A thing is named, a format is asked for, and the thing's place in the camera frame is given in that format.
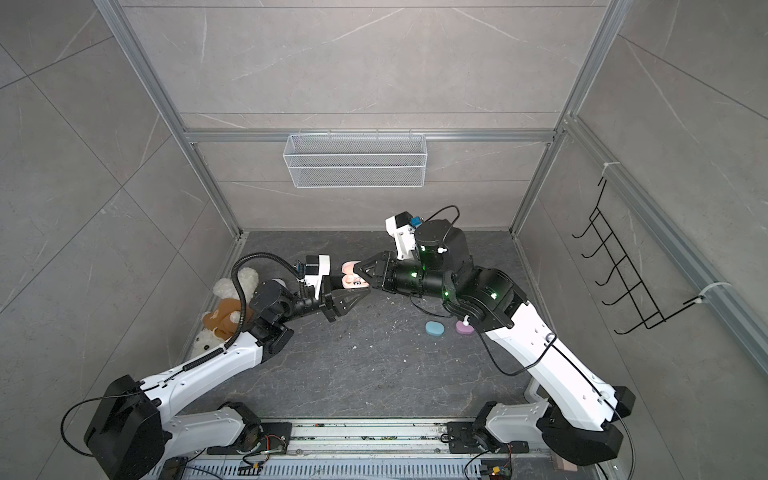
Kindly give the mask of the peach earbud charging case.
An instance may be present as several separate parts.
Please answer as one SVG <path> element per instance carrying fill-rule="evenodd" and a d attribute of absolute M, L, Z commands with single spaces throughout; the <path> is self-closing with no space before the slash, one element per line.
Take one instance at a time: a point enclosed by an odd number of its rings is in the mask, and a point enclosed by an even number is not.
<path fill-rule="evenodd" d="M 354 271 L 356 264 L 357 261 L 348 261 L 342 265 L 341 285 L 344 289 L 362 289 L 369 287 L 369 283 Z"/>

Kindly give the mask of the plush bunny brown hoodie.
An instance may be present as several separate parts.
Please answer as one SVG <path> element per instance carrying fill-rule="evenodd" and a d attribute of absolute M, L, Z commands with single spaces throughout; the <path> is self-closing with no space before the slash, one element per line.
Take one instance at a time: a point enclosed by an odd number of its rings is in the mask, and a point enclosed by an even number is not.
<path fill-rule="evenodd" d="M 217 298 L 214 308 L 203 315 L 202 330 L 197 334 L 190 353 L 196 357 L 229 340 L 237 329 L 241 304 L 230 278 L 221 278 L 213 286 Z"/>

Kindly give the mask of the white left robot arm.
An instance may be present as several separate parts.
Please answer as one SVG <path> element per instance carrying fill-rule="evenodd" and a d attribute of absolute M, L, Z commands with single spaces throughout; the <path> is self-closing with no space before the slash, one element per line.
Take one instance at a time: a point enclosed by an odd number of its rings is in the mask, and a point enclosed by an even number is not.
<path fill-rule="evenodd" d="M 329 321 L 347 314 L 367 288 L 337 289 L 302 297 L 276 280 L 262 283 L 249 304 L 242 332 L 184 364 L 108 385 L 84 434 L 84 443 L 110 479 L 140 479 L 165 460 L 207 447 L 243 441 L 256 416 L 240 404 L 183 414 L 194 400 L 229 378 L 279 353 L 293 332 L 286 322 L 322 312 Z"/>

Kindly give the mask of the pink block beside rail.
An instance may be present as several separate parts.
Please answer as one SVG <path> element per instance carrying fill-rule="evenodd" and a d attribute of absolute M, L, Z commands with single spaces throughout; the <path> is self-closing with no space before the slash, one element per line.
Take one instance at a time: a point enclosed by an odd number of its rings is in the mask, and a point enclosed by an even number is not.
<path fill-rule="evenodd" d="M 573 463 L 571 463 L 571 462 L 569 462 L 567 460 L 564 460 L 564 459 L 562 459 L 560 457 L 554 458 L 553 459 L 553 464 L 554 464 L 555 468 L 557 470 L 559 470 L 559 471 L 563 471 L 563 472 L 577 472 L 578 471 L 578 467 L 575 464 L 573 464 Z"/>

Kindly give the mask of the pink earbud charging case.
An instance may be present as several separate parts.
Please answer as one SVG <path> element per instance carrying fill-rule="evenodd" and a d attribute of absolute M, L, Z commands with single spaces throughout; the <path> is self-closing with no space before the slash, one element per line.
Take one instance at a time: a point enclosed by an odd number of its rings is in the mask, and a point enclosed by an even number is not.
<path fill-rule="evenodd" d="M 455 323 L 455 330 L 459 335 L 469 336 L 475 332 L 475 329 L 468 323 L 463 321 L 457 321 Z"/>

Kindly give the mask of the black wall hook rack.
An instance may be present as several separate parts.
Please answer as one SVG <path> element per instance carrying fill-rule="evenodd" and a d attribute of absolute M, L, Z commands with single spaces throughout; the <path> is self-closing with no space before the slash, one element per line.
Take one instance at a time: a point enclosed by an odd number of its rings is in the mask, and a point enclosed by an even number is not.
<path fill-rule="evenodd" d="M 587 224 L 580 233 L 572 234 L 571 238 L 580 240 L 584 237 L 594 236 L 599 243 L 590 253 L 581 253 L 581 257 L 592 259 L 604 254 L 610 262 L 610 269 L 605 279 L 596 280 L 595 284 L 598 287 L 606 287 L 617 279 L 618 285 L 622 287 L 621 293 L 614 300 L 601 300 L 600 303 L 605 307 L 612 307 L 628 300 L 638 316 L 636 324 L 614 330 L 614 333 L 619 336 L 626 336 L 638 329 L 653 330 L 694 306 L 703 305 L 706 295 L 699 293 L 685 300 L 672 313 L 665 314 L 663 312 L 640 273 L 640 269 L 611 226 L 607 216 L 601 210 L 600 204 L 606 192 L 607 180 L 601 177 L 597 186 L 599 187 L 598 196 L 593 209 L 588 214 Z"/>

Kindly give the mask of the teal earbud charging case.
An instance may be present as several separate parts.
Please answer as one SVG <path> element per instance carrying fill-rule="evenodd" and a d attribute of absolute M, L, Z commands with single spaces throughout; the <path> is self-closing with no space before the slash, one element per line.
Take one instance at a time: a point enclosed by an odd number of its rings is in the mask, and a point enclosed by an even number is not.
<path fill-rule="evenodd" d="M 440 322 L 428 321 L 425 324 L 425 331 L 430 336 L 440 337 L 445 333 L 445 326 Z"/>

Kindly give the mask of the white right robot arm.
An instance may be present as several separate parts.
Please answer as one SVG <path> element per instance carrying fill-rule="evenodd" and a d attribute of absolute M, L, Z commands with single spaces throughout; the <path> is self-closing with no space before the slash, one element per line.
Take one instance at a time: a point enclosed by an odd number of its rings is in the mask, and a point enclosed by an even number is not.
<path fill-rule="evenodd" d="M 392 217 L 388 228 L 396 251 L 346 263 L 347 280 L 392 294 L 439 298 L 481 342 L 493 341 L 513 356 L 548 395 L 529 404 L 487 403 L 472 426 L 480 447 L 497 451 L 514 442 L 542 443 L 577 466 L 617 458 L 624 440 L 619 428 L 632 412 L 634 394 L 591 372 L 509 275 L 475 265 L 464 232 L 453 222 Z"/>

